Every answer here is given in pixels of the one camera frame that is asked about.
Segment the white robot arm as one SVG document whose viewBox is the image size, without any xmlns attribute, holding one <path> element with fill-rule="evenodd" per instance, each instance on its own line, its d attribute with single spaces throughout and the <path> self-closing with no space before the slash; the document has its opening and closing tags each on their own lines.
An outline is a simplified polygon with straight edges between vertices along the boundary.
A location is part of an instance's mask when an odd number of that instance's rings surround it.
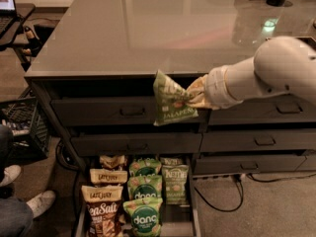
<svg viewBox="0 0 316 237">
<path fill-rule="evenodd" d="M 316 51 L 292 37 L 265 41 L 254 56 L 211 69 L 188 88 L 188 105 L 229 109 L 246 100 L 291 94 L 316 104 Z"/>
</svg>

